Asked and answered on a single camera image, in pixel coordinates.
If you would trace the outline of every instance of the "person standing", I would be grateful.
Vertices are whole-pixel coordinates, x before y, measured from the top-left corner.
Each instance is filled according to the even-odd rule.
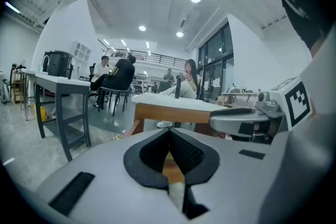
[[[167,74],[163,76],[163,79],[169,83],[175,82],[174,76],[172,75],[172,70],[168,68]]]
[[[100,87],[105,87],[115,90],[127,90],[134,77],[134,63],[136,57],[128,55],[127,59],[120,59],[113,67],[110,74],[103,74],[94,83],[91,84],[91,89],[97,91]],[[103,109],[103,103],[105,98],[105,92],[98,96],[98,102],[93,106],[98,108],[100,106]]]

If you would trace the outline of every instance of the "black sleeve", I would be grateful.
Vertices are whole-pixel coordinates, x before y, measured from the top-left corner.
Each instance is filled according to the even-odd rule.
[[[123,59],[120,59],[120,60],[115,64],[115,66],[118,67],[118,68],[120,68],[121,65],[122,65],[122,62],[123,62]]]

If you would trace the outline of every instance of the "black square marker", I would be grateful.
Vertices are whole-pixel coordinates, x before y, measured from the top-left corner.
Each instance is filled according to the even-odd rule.
[[[289,110],[291,126],[294,127],[310,112],[309,100],[303,83],[300,82],[286,93],[285,98]]]

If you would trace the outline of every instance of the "chair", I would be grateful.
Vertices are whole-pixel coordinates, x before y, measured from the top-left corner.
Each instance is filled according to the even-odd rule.
[[[92,78],[94,77],[93,73],[95,71],[95,65],[96,65],[96,63],[93,63],[92,67],[89,68],[90,69],[89,82],[91,82]],[[92,93],[89,94],[89,97],[94,96],[94,95],[96,95],[96,93],[92,92]]]
[[[120,98],[120,96],[125,96],[124,97],[124,103],[122,106],[122,112],[124,112],[125,109],[125,102],[127,103],[127,96],[129,95],[129,89],[127,90],[115,90],[115,89],[109,89],[109,88],[105,88],[105,87],[100,87],[99,88],[99,96],[101,96],[102,91],[105,92],[110,92],[110,100],[109,100],[109,108],[111,107],[111,97],[112,94],[115,93],[115,101],[114,101],[114,107],[113,107],[113,114],[112,116],[114,116],[114,112],[115,112],[115,107],[117,106],[117,101]]]

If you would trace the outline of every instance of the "railing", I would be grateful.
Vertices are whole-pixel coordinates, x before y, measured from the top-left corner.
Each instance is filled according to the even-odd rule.
[[[149,54],[148,52],[137,50],[127,51],[119,49],[114,51],[112,49],[107,49],[107,51],[105,52],[105,55],[107,56],[119,57],[119,58],[126,58],[128,54],[135,56],[137,60],[142,60],[151,63],[163,63],[168,66],[175,66],[182,68],[184,68],[186,62],[186,60],[180,58],[174,58],[159,54]]]

